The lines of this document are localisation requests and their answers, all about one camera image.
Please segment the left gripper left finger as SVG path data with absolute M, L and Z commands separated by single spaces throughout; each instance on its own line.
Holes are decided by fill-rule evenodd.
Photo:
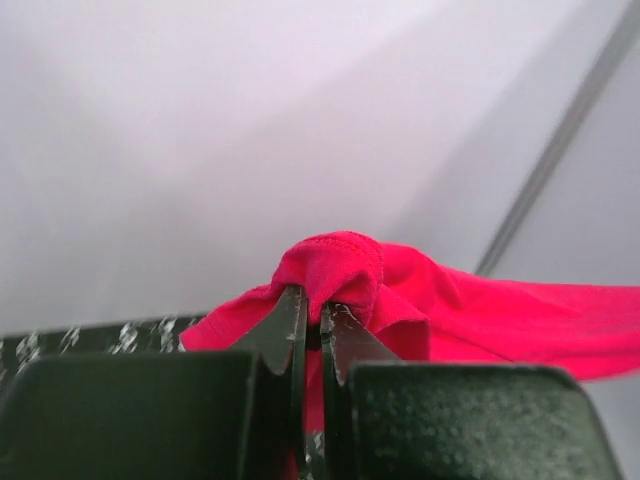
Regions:
M 5 479 L 295 479 L 306 464 L 306 297 L 230 348 L 29 363 L 1 400 Z

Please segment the magenta t shirt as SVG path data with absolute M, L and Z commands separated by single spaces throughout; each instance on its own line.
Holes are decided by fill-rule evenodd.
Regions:
M 580 387 L 639 366 L 635 286 L 486 279 L 441 266 L 414 248 L 348 231 L 290 248 L 268 284 L 217 307 L 182 333 L 182 345 L 230 348 L 290 286 L 306 297 L 303 479 L 331 479 L 320 336 L 327 305 L 347 307 L 406 362 L 543 366 L 565 371 Z

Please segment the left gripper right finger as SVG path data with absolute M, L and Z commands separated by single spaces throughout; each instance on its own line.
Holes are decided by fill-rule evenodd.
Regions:
M 620 469 L 565 371 L 406 362 L 340 304 L 321 315 L 331 479 L 606 480 Z

